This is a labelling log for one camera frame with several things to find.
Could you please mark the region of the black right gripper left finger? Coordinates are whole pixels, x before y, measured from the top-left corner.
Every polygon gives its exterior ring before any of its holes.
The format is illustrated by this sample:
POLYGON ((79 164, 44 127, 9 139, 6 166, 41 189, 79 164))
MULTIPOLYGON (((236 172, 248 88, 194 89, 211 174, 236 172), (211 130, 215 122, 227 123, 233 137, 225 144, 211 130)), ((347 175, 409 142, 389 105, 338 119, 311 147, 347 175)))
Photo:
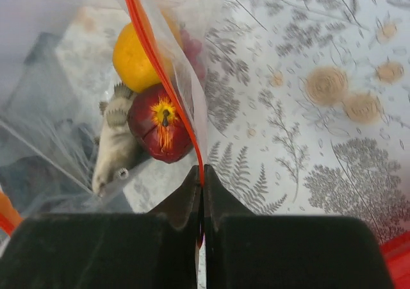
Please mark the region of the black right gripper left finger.
POLYGON ((196 288, 199 170, 147 213, 43 213, 14 231, 2 288, 196 288))

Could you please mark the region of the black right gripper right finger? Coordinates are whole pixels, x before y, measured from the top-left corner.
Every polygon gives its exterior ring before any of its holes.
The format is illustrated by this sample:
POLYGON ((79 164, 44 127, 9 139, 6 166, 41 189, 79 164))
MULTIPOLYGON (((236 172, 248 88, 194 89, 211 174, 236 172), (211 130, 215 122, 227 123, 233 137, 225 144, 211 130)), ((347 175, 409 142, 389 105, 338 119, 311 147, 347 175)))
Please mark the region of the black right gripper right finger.
POLYGON ((362 221, 325 215, 256 215, 204 168, 208 288, 393 288, 362 221))

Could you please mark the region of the grey plastic fish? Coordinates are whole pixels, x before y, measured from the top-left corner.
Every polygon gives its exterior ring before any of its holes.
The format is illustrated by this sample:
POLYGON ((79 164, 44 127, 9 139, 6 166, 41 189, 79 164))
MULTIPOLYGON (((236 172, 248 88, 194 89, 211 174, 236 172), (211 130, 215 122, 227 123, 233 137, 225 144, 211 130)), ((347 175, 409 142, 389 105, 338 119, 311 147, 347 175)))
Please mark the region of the grey plastic fish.
POLYGON ((91 185, 98 196, 102 196, 105 187, 114 180, 128 178, 143 152, 127 122, 136 96, 136 92, 120 82, 113 87, 111 99, 99 103, 102 128, 94 139, 98 153, 91 185))

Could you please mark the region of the dark purple passion fruit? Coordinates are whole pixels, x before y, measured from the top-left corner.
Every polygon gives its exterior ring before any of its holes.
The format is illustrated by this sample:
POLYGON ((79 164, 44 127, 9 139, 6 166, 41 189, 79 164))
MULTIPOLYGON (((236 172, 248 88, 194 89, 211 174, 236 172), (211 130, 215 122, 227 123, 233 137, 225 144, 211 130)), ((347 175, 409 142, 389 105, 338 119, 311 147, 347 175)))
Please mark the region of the dark purple passion fruit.
POLYGON ((177 162, 193 147, 182 118, 162 84, 153 85, 134 98, 127 123, 139 144, 156 160, 177 162))

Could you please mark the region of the clear zip top bag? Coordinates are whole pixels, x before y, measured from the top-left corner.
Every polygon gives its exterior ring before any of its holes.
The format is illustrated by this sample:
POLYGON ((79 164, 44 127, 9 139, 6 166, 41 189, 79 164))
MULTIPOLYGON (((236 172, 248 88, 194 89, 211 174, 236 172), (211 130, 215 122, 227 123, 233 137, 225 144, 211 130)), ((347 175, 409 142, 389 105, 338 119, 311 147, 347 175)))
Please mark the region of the clear zip top bag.
POLYGON ((223 0, 1 0, 1 239, 41 212, 136 211, 133 183, 173 188, 208 160, 206 35, 223 0), (122 82, 113 48, 132 23, 193 147, 174 163, 142 147, 129 177, 92 191, 103 118, 122 82), (200 81, 180 31, 202 43, 200 81))

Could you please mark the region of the red grape bunch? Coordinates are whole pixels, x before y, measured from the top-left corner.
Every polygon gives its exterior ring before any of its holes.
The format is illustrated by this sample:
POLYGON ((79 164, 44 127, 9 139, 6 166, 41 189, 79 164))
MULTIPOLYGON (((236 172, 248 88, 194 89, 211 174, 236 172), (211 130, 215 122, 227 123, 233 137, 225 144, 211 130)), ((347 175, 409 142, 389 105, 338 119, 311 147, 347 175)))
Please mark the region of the red grape bunch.
POLYGON ((205 68, 200 54, 202 53, 202 43, 196 38, 192 38, 187 32, 187 30, 182 29, 180 31, 182 42, 183 42, 183 51, 188 58, 193 70, 195 71, 198 79, 200 81, 205 80, 207 69, 205 68))

